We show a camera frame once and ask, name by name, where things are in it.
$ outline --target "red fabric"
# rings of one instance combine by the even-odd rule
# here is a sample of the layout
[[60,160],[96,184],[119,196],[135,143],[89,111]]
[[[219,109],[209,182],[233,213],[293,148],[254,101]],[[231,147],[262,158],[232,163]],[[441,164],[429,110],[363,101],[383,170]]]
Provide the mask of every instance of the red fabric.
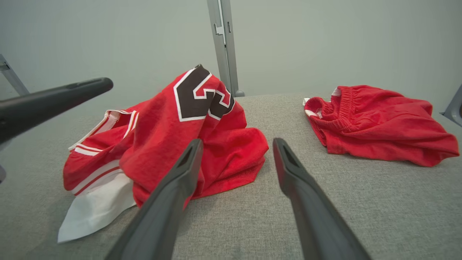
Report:
[[154,98],[106,112],[100,125],[71,147],[64,187],[75,195],[87,192],[119,174],[120,166],[134,181],[141,207],[194,138],[202,139],[204,152],[192,199],[243,186],[255,180],[268,150],[265,136],[246,125],[244,110],[224,84],[198,66]]
[[308,119],[330,154],[426,167],[459,156],[456,138],[432,118],[427,101],[370,86],[338,87],[331,102],[311,98],[306,110],[312,111]]

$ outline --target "white wall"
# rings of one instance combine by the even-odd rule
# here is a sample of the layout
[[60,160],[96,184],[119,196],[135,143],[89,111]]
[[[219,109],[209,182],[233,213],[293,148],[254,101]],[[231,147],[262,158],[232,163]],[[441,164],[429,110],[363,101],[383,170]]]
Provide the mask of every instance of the white wall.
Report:
[[462,84],[460,0],[231,0],[239,89],[371,85],[442,112]]
[[0,0],[0,54],[31,92],[109,77],[110,107],[199,63],[219,77],[206,0]]

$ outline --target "white stripe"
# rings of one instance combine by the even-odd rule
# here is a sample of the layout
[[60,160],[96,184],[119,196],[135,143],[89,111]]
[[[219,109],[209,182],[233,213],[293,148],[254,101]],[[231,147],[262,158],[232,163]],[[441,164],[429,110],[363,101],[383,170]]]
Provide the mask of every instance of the white stripe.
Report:
[[116,114],[116,115],[109,114],[109,112],[111,112],[111,111],[116,111],[116,110],[107,110],[106,113],[104,114],[104,118],[101,120],[101,122],[99,122],[99,124],[97,124],[82,139],[80,139],[78,142],[76,142],[71,147],[69,147],[68,148],[69,151],[74,149],[77,146],[77,144],[82,143],[87,137],[91,136],[96,131],[96,129],[98,129],[103,124],[103,122],[106,121],[106,118],[109,118],[108,121],[106,121],[106,123],[104,123],[104,125],[98,130],[97,133],[101,133],[101,132],[104,132],[104,131],[107,131],[107,130],[111,129],[120,118],[120,114]]
[[135,114],[136,110],[133,110],[132,116],[130,116],[130,122],[128,123],[127,131],[125,132],[125,135],[123,135],[123,138],[125,138],[132,129],[133,118],[135,117]]
[[93,147],[88,147],[88,146],[83,145],[83,144],[81,144],[81,143],[78,143],[77,145],[78,145],[78,146],[81,146],[81,147],[83,147],[83,148],[87,148],[87,149],[89,149],[89,150],[93,150],[93,151],[98,151],[98,152],[101,152],[101,151],[102,151],[101,149],[93,148]]
[[102,186],[108,182],[110,182],[111,180],[113,180],[116,175],[118,174],[125,174],[122,169],[118,168],[118,169],[115,169],[114,171],[112,172],[109,172],[107,174],[105,174],[103,177],[97,179],[95,182],[93,182],[92,184],[88,185],[88,187],[86,187],[78,196],[82,195],[85,191],[90,191],[91,189],[94,189],[96,187],[99,187],[99,186]]
[[125,111],[125,110],[111,110],[111,111],[116,111],[116,112],[119,112],[119,113],[121,113],[121,114],[126,114],[126,115],[131,114],[130,112],[127,112],[127,111]]
[[314,113],[314,112],[311,111],[311,110],[305,110],[305,114],[306,114],[307,116],[309,116],[309,117],[310,117],[310,116],[318,117],[318,114]]
[[132,130],[135,129],[136,127],[136,122],[138,121],[138,116],[140,115],[140,113],[136,113],[136,117],[135,117],[135,121],[133,122],[133,127],[132,127]]
[[342,95],[342,91],[338,87],[335,88],[334,92],[332,92],[332,96],[339,97]]
[[99,152],[92,152],[92,151],[89,151],[89,150],[84,150],[84,149],[82,149],[80,147],[76,147],[74,151],[76,151],[79,154],[89,155],[89,156],[95,156],[95,155],[99,154]]
[[94,180],[96,177],[101,175],[102,173],[115,168],[119,166],[119,160],[114,160],[108,164],[105,164],[98,168],[96,171],[92,172],[88,177],[85,178],[82,182],[80,182],[75,188],[71,190],[72,194],[78,193],[83,187],[85,187],[87,184],[89,184],[92,180]]

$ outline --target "gray table surface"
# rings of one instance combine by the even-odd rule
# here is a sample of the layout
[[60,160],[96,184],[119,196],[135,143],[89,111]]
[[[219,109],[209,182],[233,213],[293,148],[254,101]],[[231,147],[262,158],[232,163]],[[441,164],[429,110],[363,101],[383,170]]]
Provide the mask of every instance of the gray table surface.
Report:
[[[254,183],[191,201],[174,259],[303,257],[290,201],[279,189],[274,137],[284,138],[374,259],[456,259],[462,255],[462,158],[433,168],[409,162],[329,155],[304,114],[302,94],[237,98],[249,127],[270,150]],[[73,200],[62,186],[67,147],[99,122],[103,110],[75,108],[15,138],[0,153],[2,259],[101,259],[138,209],[97,233],[57,244]],[[462,128],[434,115],[459,146]]]

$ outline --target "jersey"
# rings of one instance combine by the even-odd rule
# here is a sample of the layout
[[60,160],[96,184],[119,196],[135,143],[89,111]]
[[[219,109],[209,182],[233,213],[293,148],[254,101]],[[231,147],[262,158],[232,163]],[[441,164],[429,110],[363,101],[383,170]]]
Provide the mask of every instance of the jersey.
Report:
[[[243,186],[255,180],[268,150],[265,136],[246,126],[243,108],[218,78],[199,65],[148,101],[106,111],[104,119],[69,148],[64,187],[77,197],[91,197],[102,186],[107,189],[119,181],[125,184],[116,189],[133,185],[132,196],[141,207],[195,138],[203,141],[204,151],[192,199]],[[104,200],[117,204],[114,198]]]

